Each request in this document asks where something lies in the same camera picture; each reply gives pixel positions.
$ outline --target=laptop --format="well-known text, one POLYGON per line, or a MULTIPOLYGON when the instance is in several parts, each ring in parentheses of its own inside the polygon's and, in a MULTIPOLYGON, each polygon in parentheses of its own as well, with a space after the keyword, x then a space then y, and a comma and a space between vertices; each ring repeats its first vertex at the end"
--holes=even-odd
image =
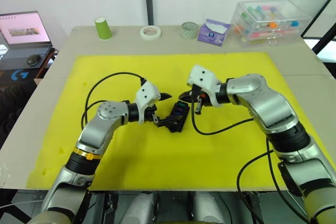
POLYGON ((39 68, 52 48, 37 11, 0 14, 0 32, 0 44, 8 48, 0 59, 0 70, 39 68), (40 56, 34 66, 27 64, 31 55, 40 56))

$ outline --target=computer mouse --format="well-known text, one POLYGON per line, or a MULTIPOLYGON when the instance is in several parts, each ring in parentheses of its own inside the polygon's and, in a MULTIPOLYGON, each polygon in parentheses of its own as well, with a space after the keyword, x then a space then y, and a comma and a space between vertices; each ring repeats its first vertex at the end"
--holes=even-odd
POLYGON ((39 62, 40 59, 41 59, 40 55, 31 55, 27 59, 27 64, 31 67, 35 66, 39 62))

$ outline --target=plastic storage box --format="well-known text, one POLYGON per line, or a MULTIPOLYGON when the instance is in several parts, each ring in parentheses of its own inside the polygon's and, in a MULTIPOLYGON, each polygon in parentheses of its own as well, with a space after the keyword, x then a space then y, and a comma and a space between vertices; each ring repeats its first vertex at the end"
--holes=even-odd
POLYGON ((239 2, 232 29, 243 46, 291 42, 311 20, 289 0, 239 2))

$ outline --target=yellow mat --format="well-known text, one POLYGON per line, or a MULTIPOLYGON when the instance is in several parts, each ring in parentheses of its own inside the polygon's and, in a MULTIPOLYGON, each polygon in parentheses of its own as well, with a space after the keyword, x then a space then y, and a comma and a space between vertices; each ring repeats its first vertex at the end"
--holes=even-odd
MULTIPOLYGON (((51 187, 81 132, 80 118, 87 93, 99 79, 118 71, 131 71, 146 77, 161 92, 173 95, 173 98, 157 103, 157 114, 164 118, 169 115, 179 94, 189 89, 186 80, 195 64, 215 72, 222 81, 247 73, 265 76, 268 85, 289 100, 301 123, 326 153, 301 106, 265 53, 79 56, 55 107, 27 187, 51 187)), ((90 103, 96 100, 133 102, 139 87, 136 77, 112 77, 96 88, 90 103)), ((95 110, 96 107, 91 109, 89 118, 95 110)), ((221 108, 204 107, 202 115, 196 116, 196 123, 202 131, 210 132, 247 118, 250 116, 245 107, 228 104, 221 108)), ((235 190, 240 168, 265 151, 265 136, 255 122, 213 136, 197 134, 190 114, 182 133, 172 134, 167 128, 157 128, 151 122, 143 125, 129 123, 114 133, 90 189, 235 190)), ((272 160, 279 184, 284 186, 277 171, 278 159, 272 155, 272 160)), ((266 157, 246 169, 241 186, 258 190, 274 188, 266 157)))

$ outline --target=purple tissue box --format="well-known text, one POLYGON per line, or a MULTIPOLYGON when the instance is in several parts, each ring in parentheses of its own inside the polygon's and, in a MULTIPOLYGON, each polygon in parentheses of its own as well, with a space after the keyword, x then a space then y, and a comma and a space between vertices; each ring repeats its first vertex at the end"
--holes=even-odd
POLYGON ((230 26, 230 24, 206 19, 203 26, 199 29, 197 40, 222 46, 230 26))

